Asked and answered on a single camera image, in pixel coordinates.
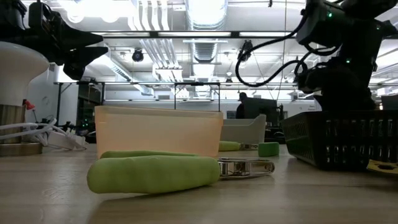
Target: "security camera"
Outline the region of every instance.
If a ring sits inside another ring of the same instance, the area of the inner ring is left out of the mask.
[[[141,62],[143,59],[144,59],[144,54],[142,53],[142,49],[134,49],[132,60],[135,62]]]
[[[232,78],[228,77],[227,79],[225,79],[225,82],[226,83],[232,83],[233,81],[232,81]]]
[[[242,45],[242,47],[241,47],[241,50],[239,51],[238,59],[241,58],[242,55],[243,55],[245,52],[247,52],[248,50],[250,50],[250,49],[252,49],[252,48],[253,48],[253,44],[251,43],[251,40],[245,40],[244,43],[243,43],[243,45]],[[249,59],[250,56],[251,56],[251,54],[247,54],[246,56],[244,56],[244,57],[242,58],[242,62],[247,61],[247,60]]]

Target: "person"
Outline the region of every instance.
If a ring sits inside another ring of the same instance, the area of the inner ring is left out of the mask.
[[[239,94],[239,101],[241,104],[236,108],[236,119],[244,119],[244,105],[243,101],[247,99],[248,96],[246,93],[240,93]]]

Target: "orange plastic bin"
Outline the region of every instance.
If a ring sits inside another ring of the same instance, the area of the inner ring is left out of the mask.
[[[106,151],[167,151],[216,157],[223,114],[96,106],[98,158]]]

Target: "wooden table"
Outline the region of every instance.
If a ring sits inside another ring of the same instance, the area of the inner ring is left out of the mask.
[[[221,156],[256,157],[256,152]],[[162,195],[96,195],[87,151],[0,158],[0,223],[398,223],[398,180],[272,157],[272,176]]]

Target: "black plastic basket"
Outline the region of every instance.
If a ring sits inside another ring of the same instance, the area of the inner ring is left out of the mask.
[[[398,111],[305,112],[282,122],[289,153],[321,169],[397,162]]]

